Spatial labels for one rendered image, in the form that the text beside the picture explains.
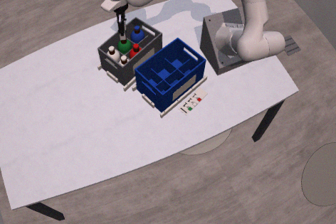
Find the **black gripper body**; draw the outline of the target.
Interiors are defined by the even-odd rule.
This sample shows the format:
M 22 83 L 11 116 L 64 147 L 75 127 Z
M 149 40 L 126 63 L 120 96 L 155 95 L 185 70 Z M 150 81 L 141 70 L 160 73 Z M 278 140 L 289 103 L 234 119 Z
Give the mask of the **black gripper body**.
M 123 18 L 123 11 L 126 11 L 128 8 L 128 3 L 124 6 L 119 7 L 118 9 L 115 9 L 114 12 L 117 13 L 117 17 L 119 18 L 119 15 L 121 15 L 121 18 Z

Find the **red bottle with pink label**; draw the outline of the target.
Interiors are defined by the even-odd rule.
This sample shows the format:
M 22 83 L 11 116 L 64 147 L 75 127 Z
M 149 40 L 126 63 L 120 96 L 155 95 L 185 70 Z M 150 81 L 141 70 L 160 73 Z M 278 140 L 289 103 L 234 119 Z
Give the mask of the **red bottle with pink label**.
M 139 45 L 136 43 L 133 45 L 133 49 L 130 51 L 130 59 L 136 55 L 140 50 L 142 50 Z

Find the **white bottle with grey label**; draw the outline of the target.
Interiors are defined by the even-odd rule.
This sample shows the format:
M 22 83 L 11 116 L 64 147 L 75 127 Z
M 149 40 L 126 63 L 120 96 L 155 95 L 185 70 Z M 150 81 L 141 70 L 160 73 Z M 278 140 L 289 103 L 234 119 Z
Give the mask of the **white bottle with grey label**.
M 113 46 L 109 47 L 109 51 L 107 52 L 107 54 L 116 61 L 120 59 L 120 53 L 115 50 Z

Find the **white paper pick list strip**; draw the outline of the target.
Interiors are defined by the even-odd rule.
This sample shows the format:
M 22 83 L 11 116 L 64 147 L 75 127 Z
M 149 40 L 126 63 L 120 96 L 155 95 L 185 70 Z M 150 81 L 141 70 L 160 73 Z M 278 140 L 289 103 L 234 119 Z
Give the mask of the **white paper pick list strip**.
M 199 88 L 181 107 L 178 109 L 185 115 L 188 115 L 196 105 L 207 95 L 208 93 Z

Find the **green bottle with pale green label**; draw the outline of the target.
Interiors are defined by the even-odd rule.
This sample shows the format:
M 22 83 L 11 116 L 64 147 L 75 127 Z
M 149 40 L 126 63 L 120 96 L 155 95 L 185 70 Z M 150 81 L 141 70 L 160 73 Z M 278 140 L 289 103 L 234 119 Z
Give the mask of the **green bottle with pale green label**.
M 128 53 L 131 49 L 132 49 L 132 44 L 129 40 L 121 40 L 119 41 L 118 45 L 117 45 L 117 49 L 123 54 L 125 55 L 126 53 Z

